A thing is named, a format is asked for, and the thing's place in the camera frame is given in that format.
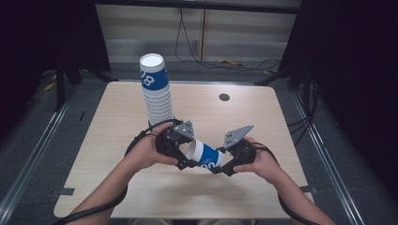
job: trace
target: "metal gripper jaw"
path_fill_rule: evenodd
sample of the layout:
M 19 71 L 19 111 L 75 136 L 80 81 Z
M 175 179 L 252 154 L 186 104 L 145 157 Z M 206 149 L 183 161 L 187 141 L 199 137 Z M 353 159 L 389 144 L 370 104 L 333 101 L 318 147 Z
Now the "metal gripper jaw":
M 232 131 L 228 131 L 225 133 L 225 139 L 224 139 L 224 145 L 222 146 L 224 149 L 228 149 L 232 147 L 233 145 L 237 144 L 240 142 L 240 140 L 245 137 L 249 131 L 251 131 L 253 128 L 253 125 L 248 125 L 246 127 L 241 127 L 239 129 L 235 129 Z
M 192 120 L 175 126 L 174 131 L 191 140 L 195 139 L 195 135 L 193 134 Z

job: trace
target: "wire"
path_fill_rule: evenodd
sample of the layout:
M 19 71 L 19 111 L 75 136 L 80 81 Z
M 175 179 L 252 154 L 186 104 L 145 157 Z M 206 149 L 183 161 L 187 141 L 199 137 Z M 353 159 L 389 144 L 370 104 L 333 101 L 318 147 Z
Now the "wire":
M 235 71 L 265 70 L 265 69 L 275 68 L 276 66 L 278 66 L 281 63 L 280 59 L 266 59 L 266 60 L 261 61 L 256 67 L 224 67 L 224 66 L 220 66 L 220 65 L 214 65 L 214 64 L 211 64 L 211 63 L 199 61 L 199 60 L 196 59 L 196 57 L 194 56 L 193 51 L 191 49 L 190 40 L 188 39 L 187 29 L 185 27 L 184 18 L 183 18 L 183 15 L 182 15 L 182 8 L 179 9 L 179 14 L 180 14 L 180 20 L 179 20 L 179 26 L 178 26 L 178 33 L 177 33 L 177 37 L 176 37 L 175 56 L 181 62 L 196 62 L 200 66 L 205 67 L 205 68 L 225 68 L 225 69 L 231 69 L 231 70 L 235 70 Z M 181 31 L 181 25 L 182 25 L 182 28 L 184 30 L 185 39 L 187 40 L 188 48 L 190 50 L 190 53 L 191 53 L 191 56 L 192 56 L 193 60 L 181 59 L 181 58 L 178 57 L 178 55 L 176 53 L 176 50 L 177 50 L 177 47 L 178 47 L 180 31 Z M 274 65 L 270 66 L 270 67 L 262 67 L 262 68 L 260 68 L 264 63 L 269 62 L 269 61 L 277 61 L 277 62 Z

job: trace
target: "table top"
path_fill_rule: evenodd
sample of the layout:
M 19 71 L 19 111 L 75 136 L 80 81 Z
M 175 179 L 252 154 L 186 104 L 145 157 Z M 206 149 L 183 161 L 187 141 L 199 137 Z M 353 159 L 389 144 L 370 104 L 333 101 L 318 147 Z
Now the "table top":
M 230 99 L 220 100 L 220 94 Z M 283 113 L 270 87 L 229 84 L 171 83 L 176 119 L 192 120 L 195 137 L 212 147 L 227 131 L 253 124 L 247 135 L 265 144 L 282 168 L 301 187 L 307 186 Z M 86 133 L 65 188 L 57 217 L 67 216 L 122 159 L 127 146 L 148 127 L 141 84 L 110 82 Z M 183 152 L 188 144 L 180 147 Z M 231 159 L 224 155 L 224 163 Z M 112 218 L 288 218 L 272 185 L 254 173 L 231 177 L 204 168 L 156 164 L 136 173 L 125 200 Z

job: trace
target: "number on cup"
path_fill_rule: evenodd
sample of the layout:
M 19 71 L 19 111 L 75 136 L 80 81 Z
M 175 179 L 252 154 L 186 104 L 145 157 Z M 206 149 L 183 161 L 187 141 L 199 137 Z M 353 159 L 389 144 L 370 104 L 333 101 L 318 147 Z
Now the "number on cup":
M 200 165 L 200 167 L 206 168 L 206 169 L 213 169 L 216 167 L 216 164 L 214 162 L 210 162 L 210 163 L 208 163 L 208 165 L 203 164 L 203 165 Z
M 155 79 L 151 76 L 145 76 L 144 83 L 146 86 L 150 86 L 155 81 Z

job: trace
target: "finger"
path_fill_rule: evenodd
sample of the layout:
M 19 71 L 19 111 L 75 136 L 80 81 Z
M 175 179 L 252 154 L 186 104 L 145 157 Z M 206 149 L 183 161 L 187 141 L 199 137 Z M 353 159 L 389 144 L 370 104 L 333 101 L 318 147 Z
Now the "finger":
M 234 167 L 234 171 L 236 173 L 252 172 L 253 165 L 252 164 L 239 165 L 239 166 Z
M 166 165 L 177 165 L 178 160 L 173 157 L 167 157 L 164 155 L 159 155 L 158 162 L 161 164 L 166 164 Z

